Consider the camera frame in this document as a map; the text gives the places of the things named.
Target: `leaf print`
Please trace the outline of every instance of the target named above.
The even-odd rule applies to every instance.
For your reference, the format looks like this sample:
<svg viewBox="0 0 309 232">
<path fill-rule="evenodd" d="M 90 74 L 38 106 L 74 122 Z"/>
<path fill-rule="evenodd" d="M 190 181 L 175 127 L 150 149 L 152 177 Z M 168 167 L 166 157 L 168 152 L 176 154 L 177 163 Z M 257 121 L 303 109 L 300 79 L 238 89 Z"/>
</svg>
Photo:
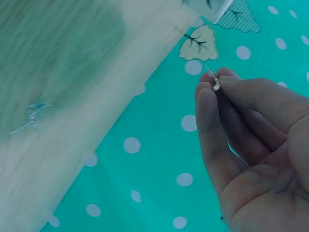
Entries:
<svg viewBox="0 0 309 232">
<path fill-rule="evenodd" d="M 234 0 L 217 24 L 225 29 L 236 28 L 243 32 L 260 32 L 260 27 L 244 0 Z"/>
<path fill-rule="evenodd" d="M 184 41 L 179 57 L 186 60 L 200 59 L 217 59 L 218 53 L 215 47 L 215 37 L 213 30 L 207 25 L 195 29 L 191 35 L 184 35 L 188 39 Z"/>
</svg>

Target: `fabric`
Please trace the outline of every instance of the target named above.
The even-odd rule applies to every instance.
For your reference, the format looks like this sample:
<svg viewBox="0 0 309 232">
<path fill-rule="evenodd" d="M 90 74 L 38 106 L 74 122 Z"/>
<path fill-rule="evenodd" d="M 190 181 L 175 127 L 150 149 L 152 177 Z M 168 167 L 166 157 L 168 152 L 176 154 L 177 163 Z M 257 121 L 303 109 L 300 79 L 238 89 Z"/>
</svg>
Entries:
<svg viewBox="0 0 309 232">
<path fill-rule="evenodd" d="M 307 21 L 308 4 L 289 0 L 235 0 L 217 25 L 200 18 L 137 89 L 42 232 L 226 230 L 200 155 L 195 86 L 207 63 L 309 96 Z"/>
</svg>

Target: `hand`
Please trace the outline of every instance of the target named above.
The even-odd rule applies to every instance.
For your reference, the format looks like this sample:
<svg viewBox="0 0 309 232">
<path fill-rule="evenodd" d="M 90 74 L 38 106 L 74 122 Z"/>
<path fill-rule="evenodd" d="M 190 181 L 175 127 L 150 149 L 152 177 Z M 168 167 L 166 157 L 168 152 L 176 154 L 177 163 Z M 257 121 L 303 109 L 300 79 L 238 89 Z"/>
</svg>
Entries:
<svg viewBox="0 0 309 232">
<path fill-rule="evenodd" d="M 196 89 L 201 152 L 232 232 L 309 231 L 309 99 L 218 71 Z M 238 154 L 237 157 L 228 143 Z"/>
</svg>

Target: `beige cloth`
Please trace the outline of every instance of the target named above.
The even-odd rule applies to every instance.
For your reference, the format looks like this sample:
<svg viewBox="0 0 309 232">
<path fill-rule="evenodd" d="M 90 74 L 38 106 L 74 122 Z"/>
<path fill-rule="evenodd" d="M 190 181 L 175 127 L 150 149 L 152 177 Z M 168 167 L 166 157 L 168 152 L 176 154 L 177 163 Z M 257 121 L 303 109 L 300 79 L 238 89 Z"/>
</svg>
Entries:
<svg viewBox="0 0 309 232">
<path fill-rule="evenodd" d="M 98 4 L 108 3 L 96 0 Z M 38 128 L 23 128 L 10 136 L 2 135 L 0 144 L 0 231 L 37 232 L 82 169 L 90 154 L 107 134 L 134 96 L 197 14 L 179 0 L 110 0 L 121 20 L 121 30 L 108 28 L 102 72 L 88 82 L 58 80 L 52 76 L 43 89 L 46 109 Z M 26 88 L 28 95 L 38 82 L 20 78 L 6 88 Z M 15 91 L 2 100 L 7 105 L 28 99 Z M 1 122 L 12 125 L 12 110 L 1 113 Z M 25 107 L 16 112 L 17 123 L 25 121 Z"/>
</svg>

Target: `finger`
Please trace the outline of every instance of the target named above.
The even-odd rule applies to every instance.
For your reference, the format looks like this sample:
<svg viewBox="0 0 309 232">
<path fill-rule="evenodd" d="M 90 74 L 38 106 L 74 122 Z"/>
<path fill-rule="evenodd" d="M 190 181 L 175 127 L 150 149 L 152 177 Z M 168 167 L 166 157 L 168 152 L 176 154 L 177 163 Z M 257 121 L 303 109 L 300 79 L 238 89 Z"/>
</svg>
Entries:
<svg viewBox="0 0 309 232">
<path fill-rule="evenodd" d="M 231 80 L 221 76 L 220 85 L 233 104 L 260 112 L 284 133 L 309 114 L 307 98 L 266 79 Z"/>
<path fill-rule="evenodd" d="M 217 92 L 220 121 L 234 151 L 250 166 L 270 154 L 265 144 L 248 128 L 240 113 L 223 92 Z"/>
<path fill-rule="evenodd" d="M 218 76 L 230 76 L 230 78 L 234 80 L 240 79 L 240 77 L 229 68 L 221 68 L 218 70 Z M 286 134 L 268 122 L 260 113 L 243 107 L 237 107 L 237 109 L 248 127 L 271 151 L 275 151 L 286 141 Z"/>
<path fill-rule="evenodd" d="M 205 167 L 220 195 L 245 165 L 228 147 L 220 124 L 217 98 L 211 88 L 205 87 L 198 92 L 196 118 Z"/>
<path fill-rule="evenodd" d="M 304 190 L 309 193 L 309 116 L 294 124 L 288 135 L 287 146 L 290 160 L 300 176 Z"/>
</svg>

